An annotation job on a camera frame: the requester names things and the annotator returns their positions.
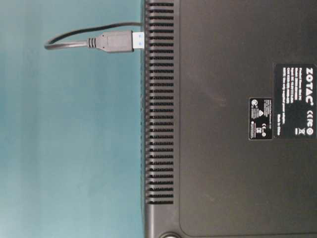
teal background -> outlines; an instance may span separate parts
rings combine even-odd
[[[1,238],[142,237],[140,52],[43,48],[73,29],[140,21],[140,4],[1,2]]]

ventilation slot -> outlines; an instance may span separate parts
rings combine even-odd
[[[173,194],[150,194],[149,197],[174,197]]]
[[[149,191],[174,191],[172,187],[157,187],[157,188],[149,188]]]
[[[173,175],[150,175],[149,178],[151,179],[170,179],[173,178]]]
[[[173,56],[154,56],[150,57],[150,60],[173,60]]]
[[[173,122],[151,122],[150,125],[167,126],[167,125],[174,125],[174,123]]]
[[[150,16],[150,20],[173,20],[173,16]]]
[[[152,50],[150,51],[151,54],[153,53],[160,53],[160,54],[172,54],[174,53],[173,50]]]
[[[168,161],[168,162],[150,162],[150,165],[173,165],[174,163],[172,161]],[[153,175],[154,178],[155,176],[160,177],[160,178],[172,178],[173,175]]]
[[[154,2],[150,3],[150,6],[174,6],[173,3],[167,3],[167,2]]]
[[[150,139],[173,139],[172,135],[150,135]]]
[[[155,90],[150,90],[150,93],[170,93],[172,94],[174,92],[174,90],[170,89],[155,89]]]
[[[174,142],[150,142],[150,145],[174,145]]]
[[[174,64],[173,63],[151,63],[150,67],[153,67],[153,66],[156,66],[156,67],[173,67]]]
[[[173,159],[172,155],[150,155],[150,159]]]
[[[173,80],[173,76],[155,76],[155,77],[150,77],[150,80]]]
[[[174,199],[174,2],[146,0],[146,202]]]
[[[150,97],[151,100],[173,100],[173,96],[154,96]]]
[[[174,26],[174,24],[173,23],[151,23],[150,26],[171,27],[171,26]]]
[[[150,10],[150,13],[174,13],[174,10],[154,9]]]
[[[150,119],[173,119],[174,116],[165,116],[165,115],[155,115],[155,116],[150,116]]]

usb plug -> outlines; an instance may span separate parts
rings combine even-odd
[[[108,53],[132,52],[134,49],[144,49],[144,32],[103,32],[95,38],[88,38],[87,46]]]

